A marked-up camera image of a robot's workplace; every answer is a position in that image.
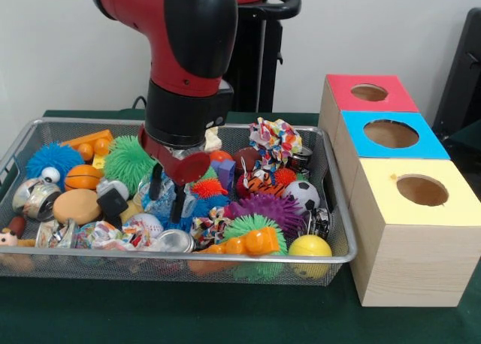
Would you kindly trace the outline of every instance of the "metal wire basket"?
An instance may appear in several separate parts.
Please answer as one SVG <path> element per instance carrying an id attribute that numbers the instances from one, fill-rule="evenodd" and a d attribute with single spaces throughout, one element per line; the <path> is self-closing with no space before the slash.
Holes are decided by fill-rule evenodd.
<path id="1" fill-rule="evenodd" d="M 26 163 L 46 143 L 110 129 L 114 137 L 136 135 L 140 121 L 93 119 L 39 119 L 28 124 L 0 162 L 0 226 L 14 216 L 12 197 L 26 178 Z M 175 282 L 242 282 L 284 285 L 328 285 L 343 263 L 354 259 L 357 248 L 340 177 L 327 134 L 314 127 L 295 127 L 303 144 L 313 150 L 310 181 L 325 195 L 332 223 L 328 243 L 333 256 L 249 257 L 245 255 L 177 254 L 163 252 L 121 252 L 92 249 L 39 249 L 0 246 L 0 276 L 43 278 L 156 280 Z M 219 128 L 222 149 L 236 152 L 249 144 L 248 125 Z M 35 239 L 39 223 L 28 221 L 24 239 Z M 189 261 L 236 262 L 217 273 L 198 276 Z M 295 274 L 301 266 L 310 273 L 321 270 L 320 279 Z"/>

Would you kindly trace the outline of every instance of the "cable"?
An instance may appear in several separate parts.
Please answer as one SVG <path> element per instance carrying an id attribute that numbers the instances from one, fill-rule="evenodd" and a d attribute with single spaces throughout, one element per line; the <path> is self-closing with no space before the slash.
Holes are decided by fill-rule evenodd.
<path id="1" fill-rule="evenodd" d="M 144 107 L 147 107 L 147 100 L 145 99 L 144 96 L 139 96 L 137 97 L 135 100 L 134 100 L 134 104 L 132 105 L 132 109 L 136 109 L 137 108 L 137 104 L 139 101 L 143 101 L 144 102 Z"/>

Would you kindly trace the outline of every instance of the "wooden box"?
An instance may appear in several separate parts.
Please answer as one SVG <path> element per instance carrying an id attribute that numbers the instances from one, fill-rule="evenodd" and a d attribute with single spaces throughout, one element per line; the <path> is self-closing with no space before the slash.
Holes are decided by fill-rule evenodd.
<path id="1" fill-rule="evenodd" d="M 438 158 L 449 156 L 420 113 L 342 111 L 334 154 L 349 202 L 358 158 Z"/>
<path id="2" fill-rule="evenodd" d="M 360 158 L 349 210 L 363 306 L 457 306 L 481 253 L 481 203 L 449 160 Z"/>
<path id="3" fill-rule="evenodd" d="M 342 110 L 419 111 L 396 76 L 327 75 L 318 126 L 328 133 L 333 145 Z"/>

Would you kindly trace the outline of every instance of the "orange spiky ball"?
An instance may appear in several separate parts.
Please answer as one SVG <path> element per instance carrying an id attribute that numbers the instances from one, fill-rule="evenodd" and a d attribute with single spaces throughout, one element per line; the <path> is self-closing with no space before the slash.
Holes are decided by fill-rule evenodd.
<path id="1" fill-rule="evenodd" d="M 276 180 L 276 184 L 287 186 L 297 180 L 297 175 L 293 170 L 283 167 L 282 169 L 276 170 L 274 179 Z"/>
<path id="2" fill-rule="evenodd" d="M 207 199 L 217 195 L 228 194 L 228 191 L 222 187 L 219 179 L 216 178 L 206 179 L 197 182 L 192 187 L 192 192 L 197 194 L 200 199 Z"/>

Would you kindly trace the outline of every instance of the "purple spiky ball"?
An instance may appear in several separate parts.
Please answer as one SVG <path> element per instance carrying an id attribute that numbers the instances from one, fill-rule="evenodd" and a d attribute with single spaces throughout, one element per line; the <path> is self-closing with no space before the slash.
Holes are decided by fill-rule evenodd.
<path id="1" fill-rule="evenodd" d="M 227 207 L 231 219 L 240 216 L 259 214 L 274 220 L 287 237 L 297 237 L 302 230 L 302 216 L 295 212 L 300 209 L 296 200 L 292 198 L 276 198 L 273 195 L 254 195 L 240 199 Z"/>

